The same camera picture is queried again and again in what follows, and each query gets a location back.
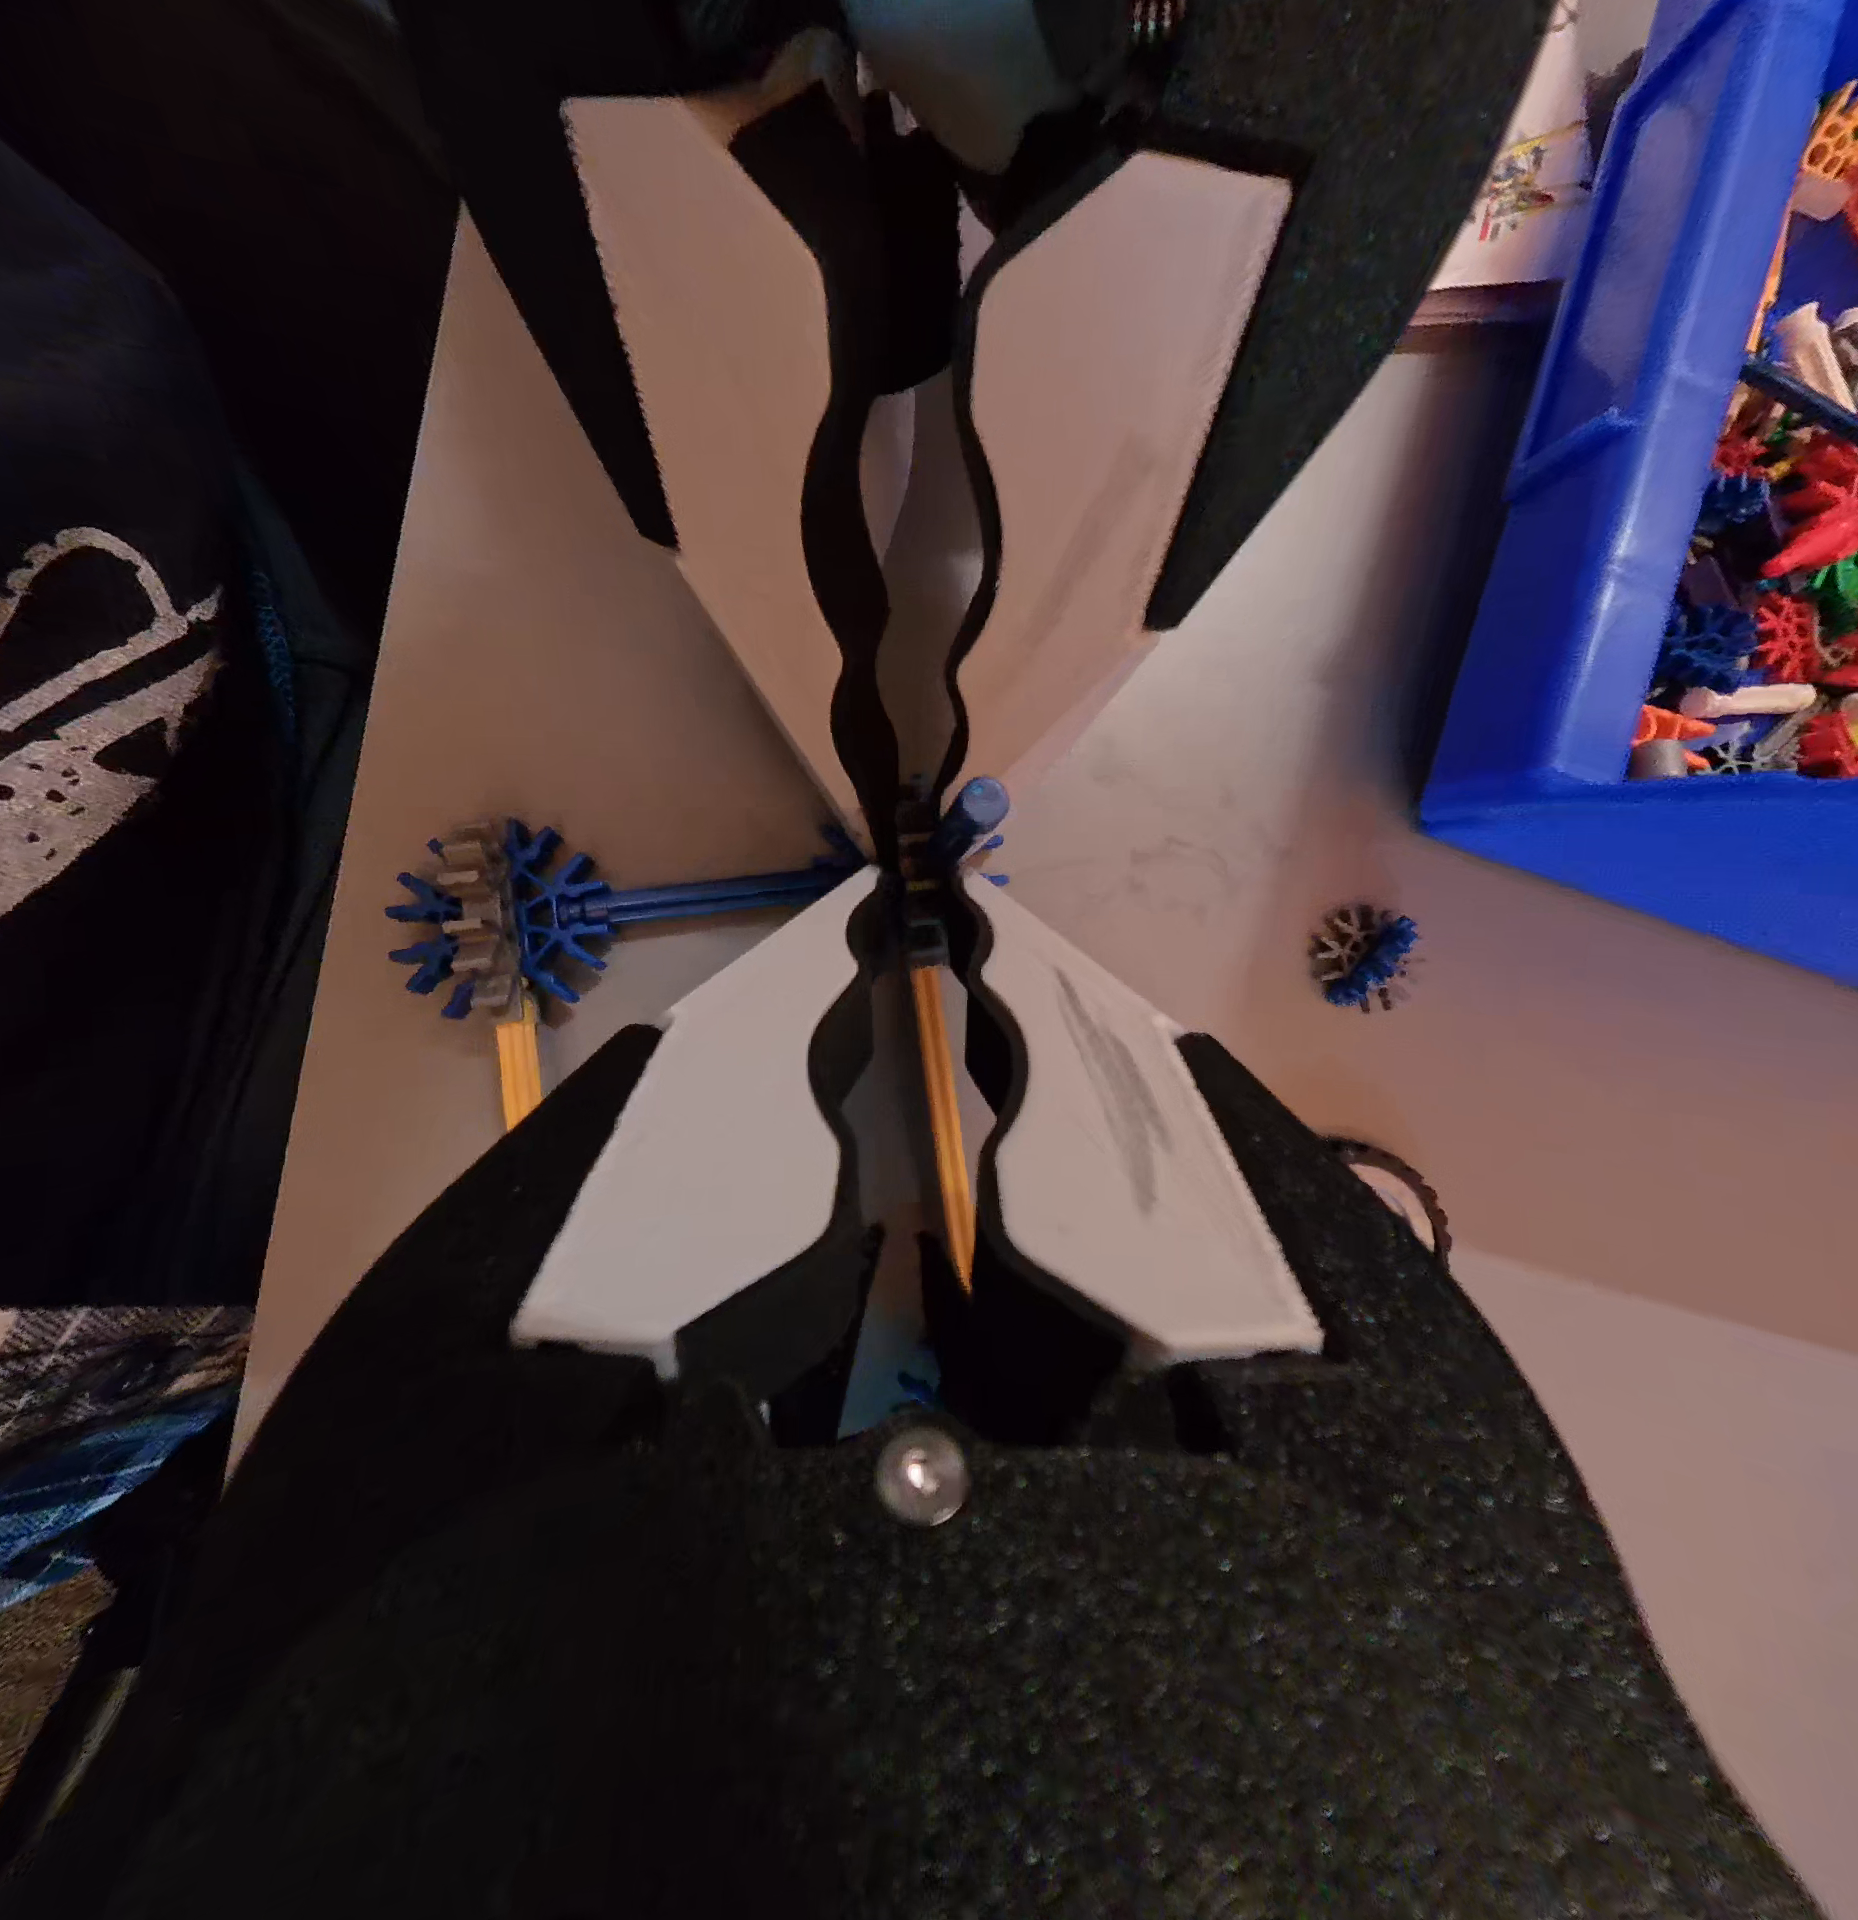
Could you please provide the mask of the blue yellow toy rod frame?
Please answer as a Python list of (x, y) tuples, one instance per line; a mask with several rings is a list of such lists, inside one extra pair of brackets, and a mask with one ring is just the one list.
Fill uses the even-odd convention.
[[(910, 888), (960, 878), (1003, 846), (1013, 811), (1003, 779), (970, 777), (947, 802), (910, 853), (927, 878)], [(799, 908), (821, 900), (865, 863), (843, 828), (825, 828), (832, 851), (806, 867), (718, 876), (638, 888), (614, 886), (582, 851), (564, 853), (557, 828), (509, 818), (432, 837), (428, 873), (399, 873), (404, 900), (389, 920), (415, 927), (391, 948), (408, 969), (407, 990), (441, 995), (442, 1020), (483, 1018), (490, 1029), (503, 1127), (523, 1123), (544, 1097), (540, 1023), (548, 1003), (579, 1003), (575, 968), (605, 971), (606, 950), (629, 927)], [(931, 1126), (947, 1251), (958, 1283), (973, 1291), (977, 1200), (962, 1135), (957, 1055), (942, 1003), (947, 935), (912, 906), (908, 984), (917, 1054)]]

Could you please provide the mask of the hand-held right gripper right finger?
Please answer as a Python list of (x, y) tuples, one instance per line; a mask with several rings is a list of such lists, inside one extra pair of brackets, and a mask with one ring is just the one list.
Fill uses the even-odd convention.
[(1182, 1054), (1185, 1025), (989, 878), (978, 1003), (1019, 1092), (987, 1152), (1013, 1255), (1142, 1368), (1320, 1356), (1324, 1329)]

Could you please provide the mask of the small blue grey toy connector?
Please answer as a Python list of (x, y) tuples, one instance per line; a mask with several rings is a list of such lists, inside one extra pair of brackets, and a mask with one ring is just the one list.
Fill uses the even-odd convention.
[(1397, 1010), (1420, 960), (1423, 926), (1373, 902), (1331, 910), (1306, 939), (1306, 969), (1320, 998), (1338, 1010)]

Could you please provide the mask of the person's black printed t-shirt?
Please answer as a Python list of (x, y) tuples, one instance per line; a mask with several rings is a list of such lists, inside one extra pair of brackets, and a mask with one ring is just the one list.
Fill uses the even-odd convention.
[(452, 260), (407, 4), (0, 4), (0, 1308), (251, 1303)]

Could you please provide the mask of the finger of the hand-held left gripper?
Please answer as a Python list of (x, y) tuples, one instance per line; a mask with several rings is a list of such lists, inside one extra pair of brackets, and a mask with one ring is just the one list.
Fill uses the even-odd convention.
[(891, 596), (865, 487), (889, 286), (831, 87), (564, 102), (676, 565), (841, 823), (895, 856)]
[(912, 393), (912, 785), (1022, 797), (1180, 613), (1153, 613), (1296, 188), (1134, 150), (957, 213), (958, 338)]

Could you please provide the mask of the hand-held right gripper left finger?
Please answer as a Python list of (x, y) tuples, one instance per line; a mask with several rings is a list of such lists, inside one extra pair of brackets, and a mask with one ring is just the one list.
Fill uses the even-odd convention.
[(847, 1095), (872, 1055), (863, 867), (676, 999), (517, 1308), (521, 1346), (799, 1379), (857, 1316)]

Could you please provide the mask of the toy instruction booklet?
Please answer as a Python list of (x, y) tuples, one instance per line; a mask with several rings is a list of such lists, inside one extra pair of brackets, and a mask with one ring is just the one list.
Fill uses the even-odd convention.
[(1616, 102), (1645, 42), (1635, 4), (1556, 2), (1516, 107), (1410, 332), (1520, 321), (1574, 267)]

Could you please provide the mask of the pile of colourful toy pieces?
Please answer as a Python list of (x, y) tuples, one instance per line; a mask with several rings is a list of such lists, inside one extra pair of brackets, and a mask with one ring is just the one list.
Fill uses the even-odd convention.
[(1858, 79), (1805, 139), (1631, 782), (1858, 779)]

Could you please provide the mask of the blue storage bin white label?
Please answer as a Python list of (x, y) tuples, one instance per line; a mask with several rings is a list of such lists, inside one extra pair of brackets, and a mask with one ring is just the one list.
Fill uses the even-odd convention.
[(1418, 818), (1858, 990), (1858, 777), (1631, 779), (1631, 738), (1819, 95), (1858, 4), (1661, 4), (1594, 171)]

